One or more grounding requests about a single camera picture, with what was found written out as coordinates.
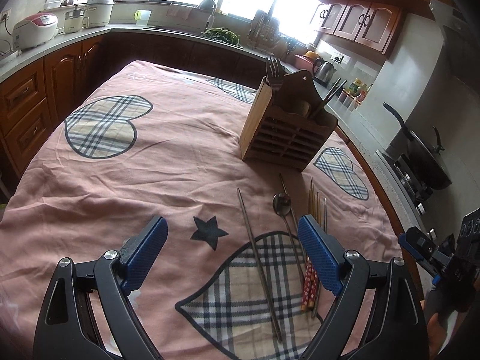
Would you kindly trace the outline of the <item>person's right hand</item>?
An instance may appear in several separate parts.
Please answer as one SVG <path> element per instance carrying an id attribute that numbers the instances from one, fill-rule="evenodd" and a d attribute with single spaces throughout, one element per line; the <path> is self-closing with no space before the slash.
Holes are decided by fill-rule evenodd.
<path id="1" fill-rule="evenodd" d="M 426 329 L 429 342 L 429 359 L 435 359 L 450 341 L 456 322 L 456 313 L 449 317 L 444 327 L 439 322 L 439 313 L 434 313 L 427 322 Z"/>

